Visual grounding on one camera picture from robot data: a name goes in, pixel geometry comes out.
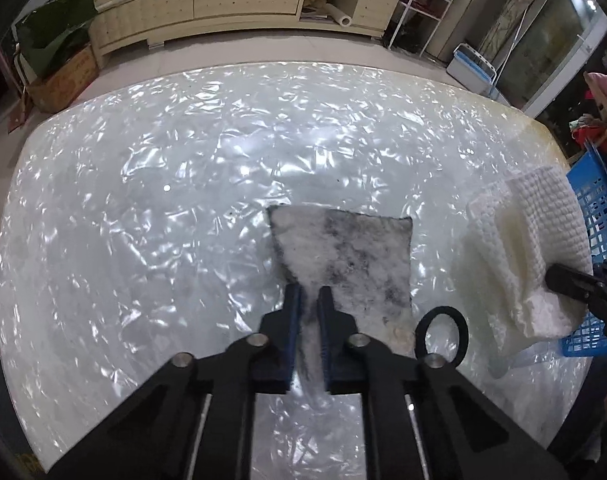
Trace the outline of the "white waffle towel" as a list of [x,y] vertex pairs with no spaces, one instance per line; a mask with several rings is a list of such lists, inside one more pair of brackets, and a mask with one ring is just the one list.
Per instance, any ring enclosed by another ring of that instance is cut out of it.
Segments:
[[482,188],[467,212],[466,242],[478,266],[474,289],[497,348],[515,353],[578,328],[584,304],[545,284],[555,263],[593,271],[587,228],[565,172],[538,166],[512,174]]

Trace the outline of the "grey white fuzzy pad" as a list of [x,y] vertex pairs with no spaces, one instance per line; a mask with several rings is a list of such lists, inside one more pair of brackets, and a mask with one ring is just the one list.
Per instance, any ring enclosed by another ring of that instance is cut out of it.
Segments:
[[414,351],[410,217],[277,205],[268,208],[268,223],[282,274],[305,291],[297,364],[302,382],[323,379],[317,297],[324,286],[360,332],[393,352]]

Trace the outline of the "blue plastic basket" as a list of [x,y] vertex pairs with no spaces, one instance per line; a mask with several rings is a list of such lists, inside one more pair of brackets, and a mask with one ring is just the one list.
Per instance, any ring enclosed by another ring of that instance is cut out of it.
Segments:
[[[585,144],[585,153],[568,171],[567,179],[576,193],[594,264],[607,261],[607,168],[597,148]],[[588,313],[580,327],[561,340],[566,358],[607,356],[604,322]]]

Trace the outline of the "white blue storage box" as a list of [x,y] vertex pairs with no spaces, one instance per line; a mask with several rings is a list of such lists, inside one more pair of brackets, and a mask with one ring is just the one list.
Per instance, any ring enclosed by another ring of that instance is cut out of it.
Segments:
[[487,94],[497,79],[495,67],[469,44],[459,44],[445,71],[468,91]]

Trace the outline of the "white metal shelf rack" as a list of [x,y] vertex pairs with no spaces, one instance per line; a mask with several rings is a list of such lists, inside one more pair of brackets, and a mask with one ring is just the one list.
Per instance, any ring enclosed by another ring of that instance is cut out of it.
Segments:
[[399,0],[384,34],[389,49],[422,56],[454,0]]

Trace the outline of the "white paper roll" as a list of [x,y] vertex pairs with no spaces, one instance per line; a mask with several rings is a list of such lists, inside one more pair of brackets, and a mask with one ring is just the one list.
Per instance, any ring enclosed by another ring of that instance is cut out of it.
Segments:
[[340,26],[343,28],[350,27],[352,24],[352,18],[350,15],[341,11],[334,6],[332,3],[324,4],[324,11]]

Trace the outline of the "wicker basket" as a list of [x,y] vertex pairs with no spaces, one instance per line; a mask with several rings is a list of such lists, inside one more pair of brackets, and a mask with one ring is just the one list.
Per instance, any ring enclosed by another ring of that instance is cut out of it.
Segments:
[[26,91],[40,112],[57,114],[75,101],[98,74],[96,58],[88,44],[69,58],[56,73],[32,81]]

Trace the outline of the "broom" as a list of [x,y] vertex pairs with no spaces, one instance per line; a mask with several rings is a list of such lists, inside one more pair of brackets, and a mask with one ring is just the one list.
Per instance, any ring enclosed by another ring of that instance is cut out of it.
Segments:
[[9,80],[12,83],[12,90],[15,91],[17,102],[10,111],[8,119],[8,132],[22,128],[31,115],[33,101],[28,89],[28,77],[20,61],[20,47],[17,40],[12,42],[12,47],[8,49],[6,56]]

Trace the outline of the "cream tv cabinet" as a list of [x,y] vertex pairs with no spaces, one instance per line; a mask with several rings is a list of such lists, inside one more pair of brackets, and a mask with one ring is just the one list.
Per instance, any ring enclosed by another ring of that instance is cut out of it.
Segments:
[[[90,24],[99,65],[114,51],[145,42],[151,49],[171,40],[218,32],[296,29],[342,32],[379,39],[399,0],[114,0]],[[350,15],[340,27],[325,11],[332,3]]]

